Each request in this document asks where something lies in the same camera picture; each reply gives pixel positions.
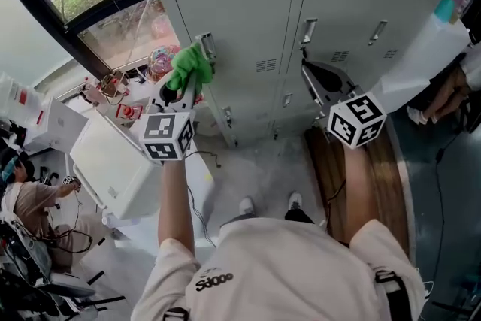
white shoe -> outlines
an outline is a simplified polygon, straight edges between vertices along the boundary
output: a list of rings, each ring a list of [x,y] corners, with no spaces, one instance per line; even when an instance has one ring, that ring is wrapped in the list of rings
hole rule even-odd
[[[298,192],[292,192],[289,196],[289,207],[287,210],[302,209],[302,195]]]
[[[410,108],[409,106],[406,107],[406,110],[407,110],[407,116],[416,125],[419,125],[419,124],[425,125],[428,122],[428,120],[424,118],[424,115],[422,115],[422,111],[417,110],[415,108]]]
[[[240,201],[239,212],[241,216],[244,214],[255,214],[256,210],[254,209],[253,199],[250,197],[246,197],[242,201]]]

wooden board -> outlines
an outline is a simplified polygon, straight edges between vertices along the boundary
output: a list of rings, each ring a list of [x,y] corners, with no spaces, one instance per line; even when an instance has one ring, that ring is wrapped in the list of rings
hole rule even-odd
[[[331,201],[331,208],[328,209],[328,200],[346,177],[342,144],[335,138],[329,142],[318,128],[306,131],[305,138],[313,160],[326,218],[329,216],[328,233],[338,241],[346,242],[345,189]],[[387,226],[409,256],[403,188],[386,128],[378,138],[367,145],[367,149],[380,221]]]

black frame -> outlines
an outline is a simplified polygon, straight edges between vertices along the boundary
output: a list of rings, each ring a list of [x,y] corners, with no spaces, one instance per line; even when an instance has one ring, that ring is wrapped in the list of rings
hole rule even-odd
[[[112,70],[79,38],[78,34],[110,15],[143,0],[103,0],[64,23],[50,0],[20,0],[45,30],[97,79]]]

white locker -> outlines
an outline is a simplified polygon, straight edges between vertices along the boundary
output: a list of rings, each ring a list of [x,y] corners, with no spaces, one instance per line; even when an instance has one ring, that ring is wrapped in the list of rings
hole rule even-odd
[[[364,91],[371,89],[404,55],[436,5],[437,0],[383,0],[377,21],[384,20],[387,24],[372,45],[369,39],[362,42],[359,61],[349,64],[348,75]]]
[[[236,135],[240,143],[243,138],[250,141],[265,135],[274,105],[290,0],[177,3],[192,41],[205,32],[214,38],[216,73],[209,88],[219,114],[225,117],[225,136]],[[230,110],[231,127],[223,110],[226,108]]]
[[[300,69],[299,74],[287,77],[283,81],[280,98],[274,105],[275,120],[303,114],[316,115],[319,114],[319,110],[319,105],[314,102],[304,79],[302,79]]]
[[[299,114],[295,117],[275,120],[272,125],[269,139],[301,135],[312,127],[318,115],[319,112]]]
[[[308,59],[347,70],[349,63],[359,61],[359,48],[376,28],[381,0],[304,0],[298,24],[298,38],[292,50],[289,75],[300,71],[299,51],[304,21],[318,18]]]

black pants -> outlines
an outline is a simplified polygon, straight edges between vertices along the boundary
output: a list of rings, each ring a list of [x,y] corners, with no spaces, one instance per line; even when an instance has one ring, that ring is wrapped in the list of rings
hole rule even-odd
[[[258,218],[255,214],[242,214],[238,217],[233,218],[232,220],[228,221],[227,223],[224,223],[224,225],[227,225],[228,223],[233,223],[241,220],[247,220],[249,218]],[[284,216],[284,219],[287,221],[296,221],[296,222],[306,222],[306,223],[314,223],[309,216],[303,212],[302,209],[293,209],[289,210],[286,215]]]

